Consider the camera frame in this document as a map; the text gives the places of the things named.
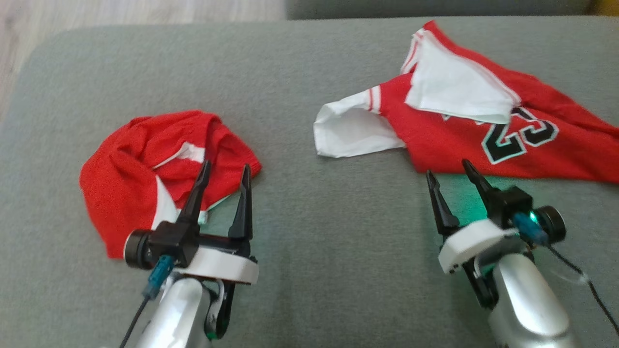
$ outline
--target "gray fabric surface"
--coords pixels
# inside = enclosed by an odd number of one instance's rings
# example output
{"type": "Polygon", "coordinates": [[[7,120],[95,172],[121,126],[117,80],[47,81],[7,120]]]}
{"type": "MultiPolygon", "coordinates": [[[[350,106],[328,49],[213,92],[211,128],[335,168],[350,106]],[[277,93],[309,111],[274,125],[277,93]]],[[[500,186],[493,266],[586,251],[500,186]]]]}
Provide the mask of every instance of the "gray fabric surface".
{"type": "Polygon", "coordinates": [[[286,0],[289,19],[585,14],[591,0],[286,0]]]}
{"type": "MultiPolygon", "coordinates": [[[[261,159],[258,284],[238,288],[218,347],[493,347],[464,274],[442,274],[423,175],[405,150],[316,155],[320,106],[394,77],[428,19],[110,27],[67,32],[25,65],[0,131],[0,347],[118,346],[147,272],[105,256],[78,186],[82,164],[133,117],[218,113],[261,159]]],[[[619,20],[443,18],[457,43],[564,91],[619,124],[619,20]]],[[[462,175],[439,175],[463,222],[483,217],[462,175]]],[[[619,315],[619,188],[517,184],[565,217],[557,248],[619,315]]],[[[209,230],[223,232],[233,201],[209,230]]],[[[538,265],[587,347],[617,338],[587,287],[544,250],[538,265]]],[[[140,333],[155,306],[149,305],[140,333]]]]}

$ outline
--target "blue cable connector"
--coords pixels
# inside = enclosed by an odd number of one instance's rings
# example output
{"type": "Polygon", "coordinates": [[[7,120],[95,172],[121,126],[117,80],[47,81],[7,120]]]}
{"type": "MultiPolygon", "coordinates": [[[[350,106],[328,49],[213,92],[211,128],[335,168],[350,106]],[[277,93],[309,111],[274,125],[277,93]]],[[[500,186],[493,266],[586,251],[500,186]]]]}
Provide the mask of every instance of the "blue cable connector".
{"type": "Polygon", "coordinates": [[[142,291],[144,297],[154,300],[159,295],[161,285],[165,282],[165,279],[172,273],[174,268],[174,258],[169,255],[163,255],[157,261],[157,264],[150,272],[149,283],[142,291]]]}
{"type": "Polygon", "coordinates": [[[518,232],[521,236],[530,239],[537,245],[548,244],[548,234],[546,234],[540,225],[533,221],[529,215],[517,212],[514,214],[511,221],[514,226],[518,228],[518,232]]]}

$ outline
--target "black cable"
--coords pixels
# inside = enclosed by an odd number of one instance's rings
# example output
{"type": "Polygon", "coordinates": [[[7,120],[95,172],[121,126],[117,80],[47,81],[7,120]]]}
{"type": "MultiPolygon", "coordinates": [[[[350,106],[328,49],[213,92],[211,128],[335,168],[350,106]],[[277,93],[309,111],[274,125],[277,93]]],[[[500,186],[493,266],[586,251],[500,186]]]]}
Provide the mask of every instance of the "black cable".
{"type": "Polygon", "coordinates": [[[573,269],[574,271],[576,271],[578,274],[580,274],[581,276],[583,276],[586,280],[587,280],[587,285],[589,286],[589,288],[591,289],[591,293],[593,294],[593,297],[595,298],[595,301],[597,302],[597,304],[600,306],[600,308],[602,309],[602,311],[604,312],[604,314],[606,314],[606,317],[608,318],[608,320],[610,321],[610,323],[612,324],[613,328],[615,328],[615,332],[617,333],[617,336],[619,336],[619,326],[617,326],[617,322],[615,321],[615,319],[613,318],[613,315],[610,314],[610,311],[608,310],[608,308],[606,308],[606,306],[604,305],[604,303],[602,302],[602,299],[599,297],[599,295],[597,295],[597,290],[595,289],[595,287],[593,286],[593,282],[591,282],[591,280],[589,279],[588,276],[585,275],[585,273],[582,271],[582,269],[578,268],[575,264],[571,263],[568,259],[566,259],[565,257],[563,257],[563,255],[559,254],[559,252],[554,249],[550,244],[547,244],[546,247],[548,248],[548,250],[550,250],[551,253],[553,253],[559,260],[563,261],[566,265],[569,266],[569,268],[573,269]]]}
{"type": "Polygon", "coordinates": [[[146,296],[144,297],[144,300],[142,301],[140,308],[137,309],[136,315],[133,316],[133,320],[131,321],[131,324],[129,325],[129,329],[127,330],[127,333],[124,335],[123,342],[120,344],[119,348],[124,348],[125,345],[127,344],[127,341],[129,340],[129,337],[131,336],[131,331],[133,331],[133,328],[136,326],[137,319],[142,314],[142,311],[144,310],[144,307],[146,307],[146,304],[149,302],[149,300],[150,300],[149,297],[146,297],[146,296]]]}

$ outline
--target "black number with white outline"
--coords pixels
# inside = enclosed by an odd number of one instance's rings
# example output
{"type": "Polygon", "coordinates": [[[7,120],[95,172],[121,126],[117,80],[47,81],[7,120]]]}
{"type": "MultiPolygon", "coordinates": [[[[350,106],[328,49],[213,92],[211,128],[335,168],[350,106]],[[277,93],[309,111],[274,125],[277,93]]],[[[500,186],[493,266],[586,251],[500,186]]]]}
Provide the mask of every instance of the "black number with white outline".
{"type": "Polygon", "coordinates": [[[527,122],[535,123],[507,134],[509,124],[493,124],[483,138],[482,147],[490,163],[497,164],[527,152],[526,146],[538,147],[556,138],[559,128],[552,122],[540,120],[524,108],[514,108],[512,116],[518,116],[527,122]]]}

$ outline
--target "green light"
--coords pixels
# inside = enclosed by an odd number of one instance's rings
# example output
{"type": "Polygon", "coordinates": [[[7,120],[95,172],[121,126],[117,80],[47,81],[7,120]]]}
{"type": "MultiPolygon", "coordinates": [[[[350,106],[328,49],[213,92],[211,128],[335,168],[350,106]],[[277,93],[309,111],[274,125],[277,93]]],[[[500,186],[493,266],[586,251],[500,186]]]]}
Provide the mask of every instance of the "green light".
{"type": "Polygon", "coordinates": [[[531,212],[529,214],[529,217],[531,218],[531,221],[535,222],[537,224],[537,216],[535,215],[534,212],[531,212]]]}

